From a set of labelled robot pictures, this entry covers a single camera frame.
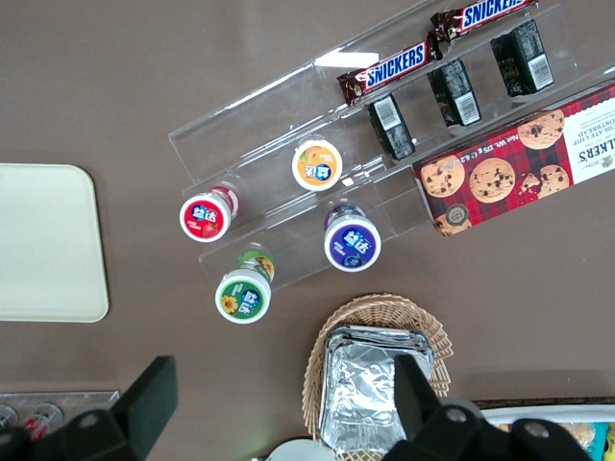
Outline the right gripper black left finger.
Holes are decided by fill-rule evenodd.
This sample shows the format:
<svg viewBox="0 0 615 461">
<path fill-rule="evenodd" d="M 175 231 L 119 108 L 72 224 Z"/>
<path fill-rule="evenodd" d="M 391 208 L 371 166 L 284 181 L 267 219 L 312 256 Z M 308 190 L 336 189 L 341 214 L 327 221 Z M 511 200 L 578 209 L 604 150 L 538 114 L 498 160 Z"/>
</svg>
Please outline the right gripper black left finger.
<svg viewBox="0 0 615 461">
<path fill-rule="evenodd" d="M 176 359 L 158 356 L 110 408 L 84 412 L 52 434 L 52 460 L 144 460 L 178 407 Z"/>
</svg>

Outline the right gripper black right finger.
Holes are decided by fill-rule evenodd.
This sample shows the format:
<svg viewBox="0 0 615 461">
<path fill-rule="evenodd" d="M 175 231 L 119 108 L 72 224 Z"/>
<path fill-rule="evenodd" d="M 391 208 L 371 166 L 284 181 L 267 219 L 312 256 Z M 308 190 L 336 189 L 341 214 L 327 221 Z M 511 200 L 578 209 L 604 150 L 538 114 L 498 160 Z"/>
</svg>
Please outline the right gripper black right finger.
<svg viewBox="0 0 615 461">
<path fill-rule="evenodd" d="M 395 358 L 394 400 L 406 434 L 385 460 L 587 460 L 560 425 L 515 421 L 508 432 L 490 424 L 471 402 L 440 399 L 415 359 Z"/>
</svg>

